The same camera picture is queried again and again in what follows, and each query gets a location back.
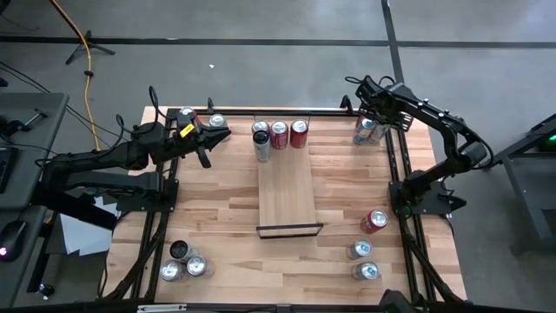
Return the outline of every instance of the yellow cable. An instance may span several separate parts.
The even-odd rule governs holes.
[[[73,23],[71,18],[66,14],[66,12],[62,9],[62,7],[56,2],[56,0],[50,0],[50,1],[58,8],[60,13],[62,13],[62,15],[65,17],[65,19],[71,24],[71,26],[73,26],[74,30],[76,31],[77,35],[79,36],[79,39],[81,39],[81,42],[83,43],[83,47],[85,47],[85,50],[87,51],[87,59],[89,60],[89,66],[87,68],[87,71],[91,72],[91,69],[93,67],[93,58],[90,55],[90,50],[89,50],[89,46],[87,45],[87,41],[85,40],[85,38],[81,34],[81,31],[77,28],[76,24]],[[90,86],[90,76],[87,75],[87,83],[85,83],[85,95],[84,95],[84,97],[85,97],[85,107],[87,108],[87,113],[89,114],[89,121],[90,121],[91,129],[93,130],[96,149],[98,151],[100,151],[100,150],[102,150],[102,148],[101,148],[100,144],[98,143],[98,136],[96,135],[96,128],[95,128],[95,121],[93,120],[93,115],[90,113],[89,86]]]

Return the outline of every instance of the yellow label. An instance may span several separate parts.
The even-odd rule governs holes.
[[[194,130],[194,129],[195,129],[195,126],[193,126],[193,124],[189,124],[189,125],[185,126],[185,128],[182,131],[180,131],[180,136],[182,138],[184,138],[185,136],[188,135],[188,133],[191,132],[191,130]]]

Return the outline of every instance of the gray floor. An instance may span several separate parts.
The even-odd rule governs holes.
[[[82,30],[107,37],[386,39],[379,0],[158,0],[60,1]],[[393,0],[399,40],[555,41],[551,0]],[[14,2],[5,12],[33,35],[73,36],[46,2]],[[21,31],[0,20],[1,31]],[[68,44],[0,43],[0,60],[70,94],[84,113],[86,58],[63,62]],[[283,46],[109,46],[113,57],[95,52],[90,98],[96,122],[116,130],[114,115],[138,123],[149,103],[147,88],[162,103],[335,107],[354,86],[343,77],[392,75],[388,48]],[[463,116],[495,151],[519,139],[554,113],[556,50],[401,49],[406,83],[420,97]],[[7,91],[32,91],[10,80]],[[103,135],[108,142],[113,140]],[[440,136],[434,152],[444,158]],[[93,148],[90,133],[64,118],[55,151]],[[508,245],[522,232],[506,173],[499,167],[448,179],[468,206],[454,214],[455,240],[468,298],[475,303],[531,310],[556,308],[556,257],[513,256]],[[90,300],[103,256],[61,257],[50,263],[46,281],[57,286],[50,303]],[[89,277],[77,279],[88,270]],[[41,303],[21,295],[19,305]]]

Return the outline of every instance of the computer mouse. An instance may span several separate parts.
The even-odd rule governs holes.
[[[11,262],[21,254],[26,222],[13,221],[0,231],[0,261]]]

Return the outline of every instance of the butcher block tabletop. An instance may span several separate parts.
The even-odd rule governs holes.
[[[154,109],[146,108],[142,122],[154,118]],[[201,120],[208,123],[208,117]],[[170,259],[169,246],[184,240],[214,263],[215,274],[176,283],[159,278],[156,301],[377,304],[385,289],[400,290],[409,298],[400,229],[387,196],[391,176],[384,140],[379,145],[356,146],[356,118],[310,117],[314,206],[316,220],[324,223],[324,228],[318,236],[261,240],[255,231],[259,189],[251,135],[254,120],[252,116],[228,117],[231,139],[208,153],[211,169],[203,169],[196,154],[180,159],[178,199],[170,214],[162,262]],[[414,121],[406,138],[414,170],[435,164],[425,124]],[[394,142],[402,168],[395,135]],[[154,169],[151,165],[144,171]],[[360,230],[360,220],[373,209],[384,210],[390,218],[384,229],[367,235]],[[137,259],[145,216],[132,212],[117,225],[108,255],[105,294],[116,287]],[[431,263],[457,296],[467,298],[450,227],[437,216],[423,216],[422,222]],[[363,259],[349,260],[346,248],[359,238],[368,239],[373,251]],[[350,270],[361,261],[375,262],[379,277],[355,281]],[[414,262],[424,294],[422,270],[415,257]],[[141,295],[149,275],[150,263],[143,275]]]

